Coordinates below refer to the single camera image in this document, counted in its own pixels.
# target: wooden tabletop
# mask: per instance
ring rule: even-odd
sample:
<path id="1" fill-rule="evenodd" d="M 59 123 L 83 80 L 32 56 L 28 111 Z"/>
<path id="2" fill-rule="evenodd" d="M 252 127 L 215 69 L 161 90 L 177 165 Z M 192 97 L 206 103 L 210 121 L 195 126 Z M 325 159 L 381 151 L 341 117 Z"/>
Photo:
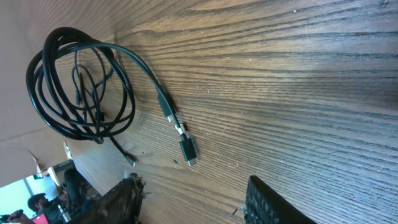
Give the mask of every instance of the wooden tabletop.
<path id="1" fill-rule="evenodd" d="M 137 172 L 143 223 L 244 223 L 232 216 L 258 175 L 318 223 L 398 222 L 398 1 L 15 1 L 35 52 L 71 26 L 140 55 L 172 95 L 197 144 L 189 167 L 150 80 L 121 57 L 136 117 L 118 141 L 73 142 L 101 194 Z M 79 55 L 99 71 L 89 51 Z M 57 62 L 74 93 L 72 58 Z M 117 77 L 101 106 L 121 104 Z"/>

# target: wooden table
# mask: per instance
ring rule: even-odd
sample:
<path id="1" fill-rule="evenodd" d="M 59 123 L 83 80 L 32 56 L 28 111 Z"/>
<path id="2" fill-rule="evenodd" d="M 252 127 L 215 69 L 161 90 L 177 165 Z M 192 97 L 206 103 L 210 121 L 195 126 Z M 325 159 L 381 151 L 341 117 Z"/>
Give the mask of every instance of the wooden table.
<path id="1" fill-rule="evenodd" d="M 140 55 L 197 143 L 189 167 L 156 92 L 122 57 L 137 115 L 117 139 L 70 141 L 79 171 L 105 194 L 137 172 L 143 223 L 244 223 L 250 175 L 318 223 L 398 222 L 398 1 L 16 1 L 34 51 L 60 26 Z M 57 64 L 72 88 L 71 57 Z M 98 70 L 89 51 L 80 62 Z M 121 84 L 107 84 L 108 116 Z"/>

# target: black cable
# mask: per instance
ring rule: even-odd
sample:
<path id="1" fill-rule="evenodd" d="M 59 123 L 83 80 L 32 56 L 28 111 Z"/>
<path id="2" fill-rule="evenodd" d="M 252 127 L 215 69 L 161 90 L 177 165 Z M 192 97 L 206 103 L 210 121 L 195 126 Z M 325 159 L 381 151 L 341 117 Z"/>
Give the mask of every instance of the black cable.
<path id="1" fill-rule="evenodd" d="M 93 77 L 91 76 L 90 72 L 84 65 L 80 65 L 77 63 L 78 51 L 85 49 L 91 49 L 95 53 L 101 64 L 103 79 L 98 83 L 94 82 Z M 121 68 L 120 64 L 115 59 L 112 49 L 127 55 L 150 78 L 152 83 L 155 85 L 156 91 L 158 92 L 159 95 L 158 100 L 162 107 L 162 110 L 166 117 L 174 120 L 175 127 L 180 132 L 180 137 L 182 139 L 182 142 L 187 144 L 188 140 L 192 141 L 191 139 L 187 138 L 185 130 L 181 132 L 181 130 L 183 130 L 184 128 L 183 125 L 180 124 L 178 121 L 178 118 L 175 114 L 176 109 L 172 100 L 170 99 L 169 95 L 167 95 L 166 92 L 163 90 L 163 88 L 157 81 L 155 75 L 152 73 L 148 65 L 143 61 L 143 59 L 141 59 L 134 52 L 124 47 L 114 44 L 102 43 L 98 40 L 91 38 L 89 35 L 85 34 L 84 32 L 70 27 L 61 27 L 51 32 L 50 35 L 45 40 L 43 50 L 40 51 L 32 59 L 27 68 L 27 74 L 26 74 L 27 90 L 30 99 L 33 103 L 33 106 L 40 115 L 40 117 L 51 128 L 53 128 L 58 133 L 68 138 L 76 140 L 93 140 L 101 144 L 103 143 L 103 138 L 109 137 L 111 138 L 114 145 L 121 151 L 121 153 L 130 162 L 132 158 L 127 158 L 129 157 L 128 153 L 124 151 L 124 149 L 116 142 L 113 136 L 120 134 L 121 132 L 126 130 L 129 127 L 129 125 L 132 123 L 136 110 L 134 92 L 126 72 Z M 108 73 L 106 73 L 104 62 L 101 58 L 101 55 L 98 52 L 101 52 L 102 55 L 105 57 L 105 59 L 111 65 L 111 68 L 109 69 Z M 60 83 L 57 71 L 55 69 L 56 59 L 70 53 L 75 54 L 74 58 L 75 66 L 72 68 L 72 80 L 76 88 L 77 105 L 73 104 L 68 99 Z M 79 72 L 79 69 L 84 70 L 84 75 L 88 77 L 90 85 L 92 86 L 91 92 L 86 87 L 83 81 L 83 73 Z M 116 115 L 116 117 L 110 122 L 104 122 L 103 118 L 101 117 L 103 113 L 101 112 L 100 104 L 104 97 L 106 81 L 112 77 L 113 73 L 115 73 L 119 77 L 122 83 L 123 100 L 119 113 Z M 80 83 L 80 86 L 77 85 L 75 77 L 78 77 L 79 80 L 78 82 Z M 53 99 L 53 102 L 56 105 L 56 108 L 52 107 L 44 96 L 43 79 L 45 79 L 47 88 L 49 89 L 49 93 Z M 103 88 L 101 94 L 99 95 L 97 92 L 97 88 L 100 87 L 101 85 L 103 86 Z M 90 96 L 93 105 L 91 106 L 89 105 L 86 95 Z M 127 100 L 129 100 L 132 110 L 128 115 L 122 118 L 124 110 L 126 109 L 127 106 Z M 47 114 L 42 105 L 44 105 L 56 117 L 66 121 L 69 124 L 69 126 L 66 126 L 58 122 L 55 118 Z M 91 119 L 90 123 L 87 122 L 87 114 Z M 115 128 L 115 125 L 121 123 L 124 123 L 121 128 Z M 185 148 L 189 148 L 188 150 L 190 152 L 193 150 L 193 152 L 195 153 L 193 145 L 191 148 L 191 145 L 188 144 L 188 146 L 185 146 Z"/>

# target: cable connector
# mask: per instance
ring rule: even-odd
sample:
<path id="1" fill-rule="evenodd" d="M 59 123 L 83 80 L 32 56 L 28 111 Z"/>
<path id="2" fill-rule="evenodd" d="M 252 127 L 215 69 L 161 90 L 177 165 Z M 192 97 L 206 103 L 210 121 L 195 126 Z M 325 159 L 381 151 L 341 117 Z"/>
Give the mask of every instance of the cable connector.
<path id="1" fill-rule="evenodd" d="M 157 101 L 159 101 L 159 105 L 162 108 L 164 116 L 169 120 L 169 122 L 173 122 L 173 114 L 175 114 L 175 108 L 173 107 L 174 104 L 171 100 L 171 97 L 169 95 L 166 95 L 166 97 L 164 98 L 161 95 L 157 95 Z"/>
<path id="2" fill-rule="evenodd" d="M 190 167 L 195 165 L 197 163 L 197 153 L 195 152 L 192 139 L 180 141 L 180 146 L 184 159 L 188 162 L 188 165 Z"/>

